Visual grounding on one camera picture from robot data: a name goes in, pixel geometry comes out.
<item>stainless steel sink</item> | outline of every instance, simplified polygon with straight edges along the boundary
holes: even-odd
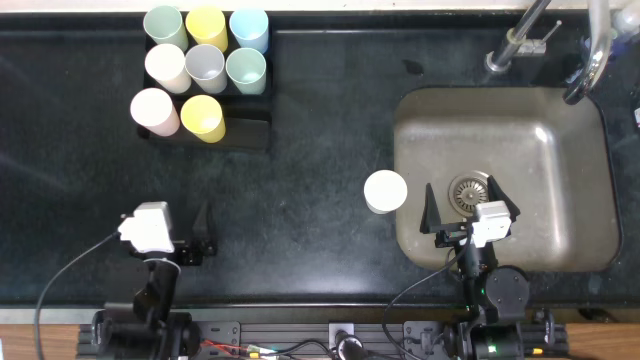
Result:
[[[486,200],[493,175],[522,211],[495,244],[501,264],[524,270],[595,271],[618,252],[620,236],[602,120],[562,89],[422,89],[395,114],[395,170],[409,196],[396,213],[400,247],[435,269],[446,249],[419,232],[431,183],[443,222],[460,221]]]

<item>blue cup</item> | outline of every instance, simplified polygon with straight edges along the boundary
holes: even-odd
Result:
[[[269,49],[269,17],[264,10],[234,11],[229,27],[241,47],[255,49],[262,54]]]

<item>yellow cup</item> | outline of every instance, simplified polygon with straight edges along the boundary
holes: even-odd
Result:
[[[222,108],[216,99],[197,95],[187,100],[180,110],[182,125],[206,143],[220,141],[227,131]]]
[[[209,44],[225,52],[227,39],[227,23],[224,14],[215,6],[201,6],[187,14],[187,30],[198,44]]]

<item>black tray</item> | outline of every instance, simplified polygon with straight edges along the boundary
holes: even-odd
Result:
[[[229,15],[227,18],[227,38],[229,46],[224,51],[225,61],[234,50],[240,48],[236,38],[229,29]],[[163,144],[173,145],[196,145],[221,150],[240,150],[240,151],[266,151],[269,147],[269,137],[271,132],[271,104],[273,96],[273,64],[271,62],[272,52],[272,34],[269,34],[269,49],[264,55],[267,62],[267,83],[265,90],[259,95],[242,94],[231,79],[227,79],[227,87],[219,94],[208,94],[195,82],[191,81],[191,87],[182,94],[173,94],[167,91],[167,94],[173,100],[178,114],[182,105],[191,97],[196,95],[209,95],[216,99],[222,107],[225,125],[227,127],[226,134],[222,140],[209,144],[198,139],[189,132],[184,126],[180,125],[180,129],[174,135],[162,137],[158,136],[142,126],[138,126],[137,133],[142,139],[154,141]],[[192,47],[198,45],[196,41],[188,34],[189,51]],[[156,46],[156,42],[149,36],[146,38],[145,49],[147,52]],[[147,72],[144,73],[143,87],[156,87],[166,90]]]

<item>plastic cup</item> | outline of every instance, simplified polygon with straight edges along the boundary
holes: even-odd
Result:
[[[225,52],[229,46],[224,14],[215,6],[201,6],[187,14],[187,30],[198,44],[209,44]]]
[[[187,100],[180,110],[180,118],[187,130],[206,143],[220,141],[227,131],[220,104],[208,95]]]
[[[262,54],[269,49],[269,17],[264,10],[234,11],[229,27],[241,47],[256,49]]]
[[[407,183],[394,171],[376,171],[364,183],[364,198],[369,210],[376,214],[386,214],[404,204],[407,199]]]
[[[185,57],[186,69],[200,87],[217,94],[227,87],[227,74],[224,71],[224,55],[213,45],[194,46]]]
[[[142,22],[144,31],[157,44],[173,44],[183,52],[189,47],[182,14],[173,6],[163,5],[151,9]]]
[[[135,122],[160,136],[173,135],[180,128],[180,118],[171,97],[163,90],[148,88],[140,91],[131,100],[129,110]]]
[[[227,75],[243,94],[262,94],[267,85],[267,61],[255,49],[240,48],[227,58]]]
[[[147,73],[174,94],[183,93],[191,86],[191,77],[184,65],[184,53],[172,44],[154,46],[144,60]]]

